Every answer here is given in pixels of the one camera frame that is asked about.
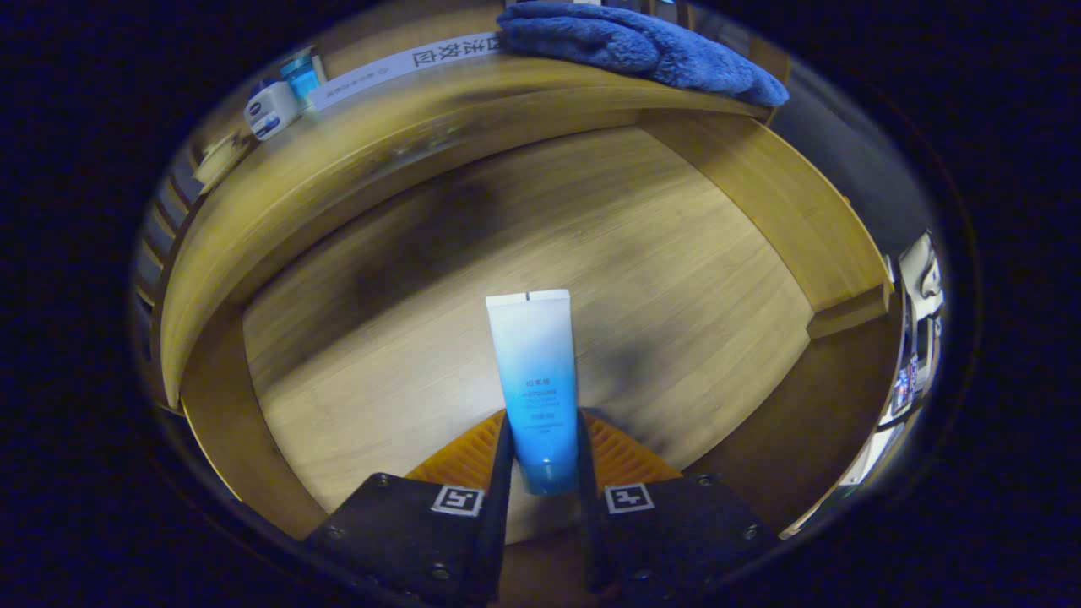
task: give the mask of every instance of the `blue and white tube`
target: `blue and white tube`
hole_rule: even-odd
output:
[[[576,487],[577,383],[565,289],[485,299],[515,452],[532,494]]]

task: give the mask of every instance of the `blue towel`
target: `blue towel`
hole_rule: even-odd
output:
[[[633,11],[519,2],[496,22],[515,51],[641,76],[680,89],[725,93],[750,104],[779,106],[788,101],[780,81],[732,49]]]

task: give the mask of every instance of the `wooden floor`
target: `wooden floor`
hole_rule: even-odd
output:
[[[635,127],[504,153],[344,226],[255,298],[244,340],[278,448],[333,511],[503,407],[484,296],[566,288],[579,406],[684,467],[806,346],[812,310],[747,216]],[[507,541],[573,499],[515,477]]]

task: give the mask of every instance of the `wooden panel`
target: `wooden panel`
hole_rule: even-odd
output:
[[[734,433],[684,473],[717,473],[776,531],[849,470],[885,407],[900,356],[902,306],[814,340]]]
[[[214,471],[249,506],[299,540],[326,517],[282,459],[252,391],[240,313],[222,307],[184,375],[184,409]]]
[[[177,222],[173,219],[172,215],[170,215],[169,209],[165,208],[165,201],[162,200],[160,196],[155,195],[152,204],[154,209],[158,212],[158,215],[161,216],[162,221],[165,222],[165,225],[169,226],[169,228],[173,232],[173,234],[175,234],[176,230],[181,227],[181,224],[183,224],[183,221]]]
[[[324,239],[244,314],[278,446],[330,511],[503,407],[484,296],[566,288],[579,405],[682,467],[731,433],[808,343],[811,308],[746,215],[633,127],[475,162]],[[565,525],[525,494],[508,542]]]
[[[158,197],[161,199],[161,210],[169,217],[170,222],[179,226],[188,215],[188,206],[181,194],[173,189],[171,180],[166,176],[159,183]]]
[[[840,193],[769,129],[744,117],[678,110],[646,110],[641,125],[747,213],[815,312],[890,282],[875,241]]]
[[[200,207],[202,207],[203,201],[206,200],[205,196],[197,197],[191,202],[191,211],[188,212],[187,216],[184,217],[183,224],[177,228],[176,236],[173,238],[173,243],[170,247],[170,255],[165,259],[165,264],[161,269],[161,274],[158,276],[158,285],[161,286],[162,291],[164,287],[169,285],[169,277],[173,272],[173,264],[176,260],[176,252],[179,249],[179,243],[184,239],[184,235],[187,234],[188,229],[195,220],[196,213],[198,213]],[[155,398],[164,404],[163,407],[170,409],[174,412],[183,414],[183,404],[179,399],[171,400],[165,396],[165,384],[161,375],[161,314],[163,306],[155,306],[151,312],[150,317],[150,353],[151,361],[154,362],[154,368],[150,370],[149,378],[147,382],[151,385],[151,392]]]
[[[164,265],[165,255],[150,244],[150,239],[146,238],[146,235],[139,235],[139,255],[149,257],[159,269]]]
[[[890,312],[890,291],[886,283],[871,288],[864,293],[840,304],[815,313],[808,323],[808,335],[812,340],[844,331],[881,317]]]
[[[170,171],[169,176],[165,177],[164,182],[164,187],[169,188],[171,195],[176,197],[176,200],[178,200],[184,207],[185,214],[187,214],[188,211],[191,211],[191,201],[188,200],[187,195],[185,195],[184,190],[181,189],[181,185],[176,183],[176,176],[173,175],[172,171]]]
[[[488,150],[493,154],[529,143],[526,135],[545,130],[538,125],[582,108],[599,114],[644,107],[761,114],[726,97],[588,66],[489,55],[395,79],[333,118],[302,119],[256,148],[210,194],[181,244],[161,326],[170,399],[176,399],[195,336],[217,304],[283,241],[348,195],[480,137],[505,146]],[[353,209],[376,202],[364,198]]]
[[[559,120],[529,121],[491,134],[480,134],[461,146],[436,153],[425,158],[424,162],[406,166],[386,179],[374,181],[356,194],[343,198],[338,204],[315,217],[303,229],[293,233],[237,283],[229,293],[228,301],[246,305],[255,292],[286,264],[320,238],[371,208],[374,201],[386,200],[393,194],[425,180],[518,145],[595,129],[626,127],[638,122],[638,110],[616,110],[571,115]]]

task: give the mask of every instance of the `wooden counter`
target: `wooden counter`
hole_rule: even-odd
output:
[[[553,288],[571,291],[579,405],[678,467],[809,342],[811,307],[776,251],[640,129],[490,157],[344,226],[244,314],[267,425],[319,504],[404,475],[502,408],[484,296]],[[571,506],[516,484],[508,542],[564,526]]]
[[[628,110],[763,111],[587,66],[502,55],[414,72],[358,102],[330,119],[304,118],[259,146],[203,202],[164,296],[161,367],[171,404],[218,305],[246,303],[305,249],[393,194],[505,149],[632,122]]]

